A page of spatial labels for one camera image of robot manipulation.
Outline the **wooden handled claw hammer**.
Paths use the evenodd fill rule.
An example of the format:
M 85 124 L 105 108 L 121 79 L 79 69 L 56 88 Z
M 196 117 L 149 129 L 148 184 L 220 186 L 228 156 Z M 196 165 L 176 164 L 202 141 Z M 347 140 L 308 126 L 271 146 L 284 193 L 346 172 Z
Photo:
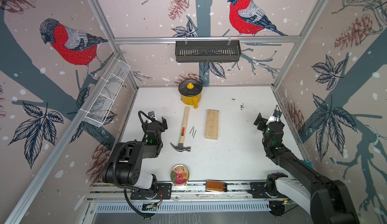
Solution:
M 190 152 L 190 146 L 184 146 L 184 141 L 185 141 L 185 135 L 186 135 L 186 129 L 187 129 L 187 123 L 188 123 L 188 116 L 189 116 L 189 109 L 190 107 L 185 107 L 184 109 L 184 115 L 183 115 L 183 120 L 182 120 L 182 125 L 179 133 L 179 142 L 177 145 L 174 145 L 172 143 L 171 146 L 179 152 L 183 151 L 188 151 Z

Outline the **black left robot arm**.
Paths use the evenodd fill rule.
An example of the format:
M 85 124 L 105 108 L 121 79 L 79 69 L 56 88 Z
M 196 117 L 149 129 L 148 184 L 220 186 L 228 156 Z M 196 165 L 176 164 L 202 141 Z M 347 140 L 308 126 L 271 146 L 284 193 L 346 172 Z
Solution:
M 161 133 L 167 130 L 168 126 L 167 120 L 163 117 L 158 121 L 154 115 L 147 115 L 143 111 L 139 111 L 138 116 L 144 132 L 142 140 L 117 143 L 101 177 L 103 183 L 113 184 L 124 191 L 125 200 L 135 213 L 143 219 L 151 219 L 156 215 L 162 201 L 171 198 L 172 184 L 158 183 L 154 174 L 142 171 L 142 161 L 159 156 L 163 147 Z M 147 200 L 158 198 L 158 201 L 144 204 L 137 209 L 130 201 L 129 190 L 135 198 Z

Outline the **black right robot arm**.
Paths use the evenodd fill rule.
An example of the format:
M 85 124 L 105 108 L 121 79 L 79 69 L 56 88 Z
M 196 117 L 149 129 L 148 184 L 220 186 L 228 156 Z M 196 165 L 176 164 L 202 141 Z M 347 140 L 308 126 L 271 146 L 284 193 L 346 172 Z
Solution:
M 285 195 L 310 214 L 315 224 L 359 223 L 346 185 L 319 174 L 283 144 L 285 125 L 279 117 L 270 120 L 259 114 L 254 125 L 263 133 L 266 157 L 287 171 L 267 176 L 266 193 L 270 197 Z

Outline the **yellow pot with glass lid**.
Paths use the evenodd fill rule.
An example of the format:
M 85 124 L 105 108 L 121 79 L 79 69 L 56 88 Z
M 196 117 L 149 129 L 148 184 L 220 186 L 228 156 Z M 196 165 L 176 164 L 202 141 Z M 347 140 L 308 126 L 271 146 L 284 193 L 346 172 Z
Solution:
M 178 86 L 181 101 L 195 109 L 198 108 L 198 103 L 201 100 L 202 90 L 203 86 L 197 80 L 185 80 Z

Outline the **wooden block with nails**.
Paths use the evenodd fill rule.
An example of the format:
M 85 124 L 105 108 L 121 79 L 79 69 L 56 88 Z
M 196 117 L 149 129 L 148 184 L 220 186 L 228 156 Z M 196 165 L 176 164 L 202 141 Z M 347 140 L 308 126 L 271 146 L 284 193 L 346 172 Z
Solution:
M 208 110 L 205 128 L 205 139 L 218 139 L 219 130 L 219 111 Z

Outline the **round decorated tin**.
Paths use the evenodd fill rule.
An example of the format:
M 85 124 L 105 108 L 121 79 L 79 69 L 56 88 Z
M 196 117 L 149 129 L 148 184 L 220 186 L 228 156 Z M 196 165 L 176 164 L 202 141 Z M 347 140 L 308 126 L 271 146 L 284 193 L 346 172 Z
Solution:
M 172 168 L 170 173 L 171 181 L 176 186 L 186 185 L 189 179 L 189 170 L 183 165 L 176 165 Z

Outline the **small brown box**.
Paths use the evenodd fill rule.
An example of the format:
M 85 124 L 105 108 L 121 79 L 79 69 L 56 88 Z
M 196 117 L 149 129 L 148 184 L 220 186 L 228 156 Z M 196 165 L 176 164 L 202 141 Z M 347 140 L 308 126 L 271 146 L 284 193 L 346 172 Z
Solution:
M 227 192 L 227 184 L 222 181 L 206 181 L 206 191 L 207 192 Z

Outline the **black hanging wall basket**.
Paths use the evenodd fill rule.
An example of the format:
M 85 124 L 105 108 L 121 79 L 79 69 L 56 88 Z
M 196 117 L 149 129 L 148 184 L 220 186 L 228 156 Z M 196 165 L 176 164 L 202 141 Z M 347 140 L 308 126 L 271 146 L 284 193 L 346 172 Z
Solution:
M 177 41 L 175 45 L 178 63 L 238 62 L 240 56 L 239 41 Z

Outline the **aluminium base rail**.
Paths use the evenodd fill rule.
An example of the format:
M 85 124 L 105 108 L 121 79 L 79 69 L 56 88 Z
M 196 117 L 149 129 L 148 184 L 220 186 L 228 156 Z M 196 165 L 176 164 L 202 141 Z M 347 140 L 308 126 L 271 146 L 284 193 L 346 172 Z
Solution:
M 290 201 L 283 194 L 269 195 L 264 180 L 224 181 L 221 190 L 210 190 L 207 181 L 188 181 L 185 185 L 174 185 L 170 181 L 158 183 L 155 199 L 163 201 L 248 201 L 248 200 L 279 200 Z M 112 184 L 97 183 L 91 187 L 87 201 L 122 202 L 124 191 Z

